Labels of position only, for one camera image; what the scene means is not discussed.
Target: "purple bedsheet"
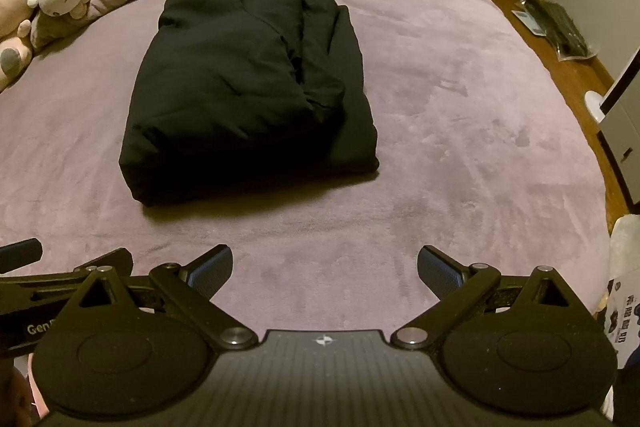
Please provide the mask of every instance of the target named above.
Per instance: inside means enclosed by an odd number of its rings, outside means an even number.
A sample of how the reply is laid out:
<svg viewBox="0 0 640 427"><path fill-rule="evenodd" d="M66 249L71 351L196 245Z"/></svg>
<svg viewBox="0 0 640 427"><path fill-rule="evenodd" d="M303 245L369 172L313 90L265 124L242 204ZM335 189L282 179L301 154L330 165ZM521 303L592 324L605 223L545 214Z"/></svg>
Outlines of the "purple bedsheet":
<svg viewBox="0 0 640 427"><path fill-rule="evenodd" d="M62 271L117 247L135 273L234 251L222 309L266 328L382 328L436 299L433 244L509 274L556 266L593 308L607 283L604 182L534 52L489 0L350 8L380 172L144 209L120 170L129 98L164 0L137 0L36 57L0 95L0 241L38 237Z"/></svg>

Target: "compass logo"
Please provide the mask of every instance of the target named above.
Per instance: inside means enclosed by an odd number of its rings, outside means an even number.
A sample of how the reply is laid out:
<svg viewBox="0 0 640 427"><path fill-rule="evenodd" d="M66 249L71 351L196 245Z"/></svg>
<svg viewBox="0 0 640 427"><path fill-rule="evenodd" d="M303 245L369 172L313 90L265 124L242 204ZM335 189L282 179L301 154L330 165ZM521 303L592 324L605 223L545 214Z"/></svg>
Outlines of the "compass logo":
<svg viewBox="0 0 640 427"><path fill-rule="evenodd" d="M322 337L316 338L316 343L320 344L322 347L333 344L333 342L334 340L328 334L324 334Z"/></svg>

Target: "circular pad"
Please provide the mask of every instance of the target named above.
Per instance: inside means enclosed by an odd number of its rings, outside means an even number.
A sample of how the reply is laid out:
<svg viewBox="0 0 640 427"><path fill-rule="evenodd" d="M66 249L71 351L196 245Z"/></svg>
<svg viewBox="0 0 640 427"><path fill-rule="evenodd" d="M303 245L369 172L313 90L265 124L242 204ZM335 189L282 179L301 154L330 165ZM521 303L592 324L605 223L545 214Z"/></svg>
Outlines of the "circular pad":
<svg viewBox="0 0 640 427"><path fill-rule="evenodd" d="M0 53L0 69L7 78L20 73L20 54L13 48L6 48Z"/></svg>
<svg viewBox="0 0 640 427"><path fill-rule="evenodd" d="M167 407L203 376L209 347L187 324L110 308L90 308L83 322L60 319L38 344L33 372L51 409L96 421L126 419Z"/></svg>
<svg viewBox="0 0 640 427"><path fill-rule="evenodd" d="M569 414L604 399L616 360L598 325L571 323L562 307L523 308L481 315L449 334L441 360L456 386L528 416Z"/></svg>

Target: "black folded garment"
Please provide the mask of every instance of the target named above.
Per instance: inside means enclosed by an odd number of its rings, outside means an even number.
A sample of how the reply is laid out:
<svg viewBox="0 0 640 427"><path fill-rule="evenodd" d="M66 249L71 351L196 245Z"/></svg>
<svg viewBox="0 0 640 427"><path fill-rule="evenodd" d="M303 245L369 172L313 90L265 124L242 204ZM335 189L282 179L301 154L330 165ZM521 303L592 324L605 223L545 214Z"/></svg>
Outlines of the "black folded garment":
<svg viewBox="0 0 640 427"><path fill-rule="evenodd" d="M120 169L145 205L378 168L349 12L334 0L167 0Z"/></svg>

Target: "bedroom floor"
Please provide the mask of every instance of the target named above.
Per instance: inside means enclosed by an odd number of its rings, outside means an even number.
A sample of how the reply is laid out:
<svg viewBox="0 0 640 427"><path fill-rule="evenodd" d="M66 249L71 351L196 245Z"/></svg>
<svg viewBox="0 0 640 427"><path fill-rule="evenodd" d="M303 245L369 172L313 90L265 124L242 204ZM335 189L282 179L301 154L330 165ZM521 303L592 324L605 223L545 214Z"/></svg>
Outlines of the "bedroom floor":
<svg viewBox="0 0 640 427"><path fill-rule="evenodd" d="M556 83L556 87L564 96L567 105L574 112L575 118L580 123L580 127L587 142L593 149L606 186L607 204L607 226L609 233L613 225L620 216L629 214L630 210L623 196L620 182L616 173L607 158L601 143L598 140L598 126L591 119L587 109L584 107L584 93L594 90L604 94L610 87L610 80L606 79L606 74L598 74L598 63L594 66L580 62L558 62L556 52L551 45L543 38L536 37L511 13L518 0L492 0L494 4L502 10L507 19L522 36L524 41L533 49L545 68L551 73L551 77Z"/></svg>

